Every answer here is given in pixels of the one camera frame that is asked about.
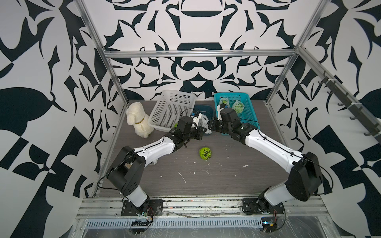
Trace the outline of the white foam net sleeve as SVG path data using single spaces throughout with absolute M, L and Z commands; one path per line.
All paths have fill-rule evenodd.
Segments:
M 222 108 L 229 108 L 230 107 L 229 99 L 226 97 L 220 98 L 219 106 L 222 106 Z

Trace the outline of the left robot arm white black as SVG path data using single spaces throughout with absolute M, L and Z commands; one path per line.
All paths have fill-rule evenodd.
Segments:
M 175 128 L 158 141 L 134 149 L 123 147 L 107 170 L 105 178 L 139 213 L 146 212 L 150 198 L 140 186 L 144 169 L 159 158 L 185 147 L 192 139 L 202 140 L 206 128 L 199 125 L 201 119 L 201 113 L 193 118 L 184 116 L 179 119 Z

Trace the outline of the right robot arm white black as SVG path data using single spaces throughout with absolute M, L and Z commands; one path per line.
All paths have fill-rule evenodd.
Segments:
M 276 162 L 288 174 L 288 179 L 264 191 L 261 198 L 276 206 L 290 199 L 306 202 L 318 190 L 323 177 L 317 156 L 293 150 L 262 133 L 252 124 L 238 120 L 224 122 L 213 119 L 208 123 L 212 131 L 228 134 L 232 139 L 253 148 Z

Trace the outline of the teal perforated plastic basket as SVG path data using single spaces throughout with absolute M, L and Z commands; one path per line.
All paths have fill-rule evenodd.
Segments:
M 217 117 L 219 105 L 222 103 L 226 103 L 229 108 L 234 109 L 242 123 L 249 123 L 258 129 L 260 128 L 255 110 L 248 94 L 238 92 L 216 93 L 214 95 L 214 104 Z

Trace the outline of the dark blue plastic tub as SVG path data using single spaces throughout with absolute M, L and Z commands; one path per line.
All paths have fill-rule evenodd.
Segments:
M 209 121 L 214 117 L 214 111 L 211 106 L 208 105 L 195 105 L 191 114 L 191 118 L 194 117 L 194 114 L 196 112 L 200 112 L 204 115 L 206 115 L 209 119 Z

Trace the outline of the white perforated plastic basket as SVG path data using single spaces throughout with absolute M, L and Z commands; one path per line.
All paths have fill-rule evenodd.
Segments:
M 155 104 L 148 124 L 157 131 L 169 132 L 182 116 L 190 116 L 196 102 L 191 93 L 165 90 Z

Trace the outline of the patterned small pouch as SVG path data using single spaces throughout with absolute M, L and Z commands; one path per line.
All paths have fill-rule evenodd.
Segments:
M 156 164 L 157 164 L 157 162 L 158 162 L 158 159 L 156 159 L 156 160 L 152 161 L 152 162 L 150 163 L 150 165 L 156 165 Z

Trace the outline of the white plush dog toy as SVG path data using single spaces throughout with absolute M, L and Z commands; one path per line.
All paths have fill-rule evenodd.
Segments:
M 132 103 L 126 110 L 127 123 L 133 126 L 135 133 L 142 138 L 148 138 L 154 128 L 148 124 L 149 115 L 145 113 L 142 103 Z

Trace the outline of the right green circuit board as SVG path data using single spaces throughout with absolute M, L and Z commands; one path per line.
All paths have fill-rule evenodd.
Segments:
M 274 218 L 261 218 L 262 228 L 264 233 L 271 234 L 277 230 L 277 221 Z

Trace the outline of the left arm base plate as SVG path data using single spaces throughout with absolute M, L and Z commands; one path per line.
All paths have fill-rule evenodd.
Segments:
M 160 215 L 163 211 L 162 199 L 148 198 L 140 207 L 135 206 L 130 200 L 123 201 L 121 216 L 137 216 L 148 214 L 148 216 Z

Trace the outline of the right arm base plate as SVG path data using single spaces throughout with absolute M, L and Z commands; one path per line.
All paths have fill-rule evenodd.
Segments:
M 285 207 L 283 203 L 271 205 L 264 198 L 243 198 L 242 211 L 246 215 L 284 215 Z

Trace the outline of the black wall hook rail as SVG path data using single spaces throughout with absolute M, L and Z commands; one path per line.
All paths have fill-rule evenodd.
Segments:
M 338 79 L 324 71 L 323 79 L 319 84 L 328 88 L 328 95 L 334 95 L 339 100 L 338 107 L 350 111 L 352 114 L 350 120 L 358 121 L 367 130 L 364 136 L 372 136 L 378 143 L 381 143 L 380 121 Z

